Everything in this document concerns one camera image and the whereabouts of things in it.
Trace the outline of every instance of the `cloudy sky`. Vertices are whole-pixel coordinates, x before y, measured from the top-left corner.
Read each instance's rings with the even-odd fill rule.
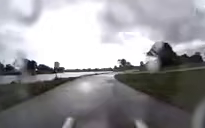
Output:
[[[205,0],[0,0],[0,61],[65,68],[139,65],[154,41],[205,50]]]

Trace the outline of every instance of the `grass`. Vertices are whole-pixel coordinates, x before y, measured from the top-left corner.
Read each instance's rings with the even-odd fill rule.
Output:
[[[192,112],[205,97],[205,69],[155,74],[118,74],[115,78],[188,112]]]
[[[51,81],[39,81],[27,84],[11,83],[0,85],[0,111],[38,96],[76,78],[79,77],[56,78]]]

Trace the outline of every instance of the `wet road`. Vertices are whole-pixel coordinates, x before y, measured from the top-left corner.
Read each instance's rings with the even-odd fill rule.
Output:
[[[0,128],[189,128],[190,115],[119,83],[112,74],[85,77],[0,113]]]

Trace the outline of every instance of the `tree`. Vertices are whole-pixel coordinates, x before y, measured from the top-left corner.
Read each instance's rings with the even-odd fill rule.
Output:
[[[177,54],[167,42],[156,42],[147,52],[147,56],[157,57],[161,63],[161,67],[179,64]]]
[[[0,62],[0,72],[3,72],[4,71],[4,65]]]
[[[190,57],[189,60],[190,60],[191,63],[202,63],[203,62],[203,59],[202,59],[202,56],[201,56],[200,52],[196,52],[194,55],[192,55]]]
[[[38,67],[37,67],[37,70],[38,72],[42,72],[42,73],[52,73],[54,72],[53,68],[47,66],[47,65],[44,65],[44,64],[40,64]]]
[[[24,59],[24,69],[31,75],[36,74],[37,62],[34,60]]]
[[[5,67],[5,70],[6,70],[7,72],[10,72],[10,71],[14,71],[15,68],[14,68],[11,64],[7,64],[6,67]]]
[[[188,64],[190,63],[190,57],[187,54],[183,54],[179,56],[180,64]]]
[[[127,65],[127,61],[125,59],[118,60],[120,67],[125,67]]]

